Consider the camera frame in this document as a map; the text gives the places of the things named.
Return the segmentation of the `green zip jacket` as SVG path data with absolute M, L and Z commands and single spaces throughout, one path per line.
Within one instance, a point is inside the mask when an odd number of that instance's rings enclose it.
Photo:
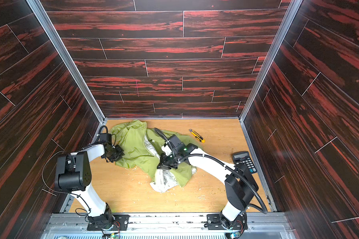
M 124 156 L 115 164 L 124 168 L 141 168 L 152 180 L 151 187 L 160 193 L 184 187 L 196 173 L 196 167 L 181 163 L 177 169 L 157 169 L 161 147 L 165 141 L 147 123 L 138 119 L 118 124 L 110 129 L 113 138 L 124 150 Z

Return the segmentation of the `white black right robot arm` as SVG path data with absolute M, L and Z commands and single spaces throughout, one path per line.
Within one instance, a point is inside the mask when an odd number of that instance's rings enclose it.
M 183 162 L 204 170 L 224 184 L 227 204 L 219 214 L 219 223 L 225 229 L 232 229 L 237 217 L 243 216 L 247 207 L 255 208 L 263 214 L 268 213 L 258 194 L 258 185 L 246 165 L 229 164 L 197 149 L 192 153 L 176 155 L 162 153 L 157 169 L 174 169 Z

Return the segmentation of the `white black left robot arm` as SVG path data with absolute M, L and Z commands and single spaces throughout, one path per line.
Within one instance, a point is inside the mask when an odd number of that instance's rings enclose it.
M 114 218 L 109 205 L 100 199 L 92 186 L 90 162 L 98 157 L 115 162 L 123 155 L 123 149 L 119 145 L 100 143 L 61 155 L 57 159 L 57 189 L 76 197 L 86 210 L 88 221 L 103 229 L 112 227 Z

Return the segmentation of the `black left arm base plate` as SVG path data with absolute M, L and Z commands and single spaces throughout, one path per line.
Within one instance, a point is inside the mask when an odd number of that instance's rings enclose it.
M 88 217 L 87 231 L 126 231 L 130 215 L 101 215 Z

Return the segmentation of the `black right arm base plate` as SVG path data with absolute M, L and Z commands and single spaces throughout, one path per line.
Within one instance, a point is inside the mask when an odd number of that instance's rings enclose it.
M 229 221 L 222 213 L 207 214 L 207 222 L 204 227 L 209 230 L 246 230 L 247 216 L 238 215 L 235 220 Z

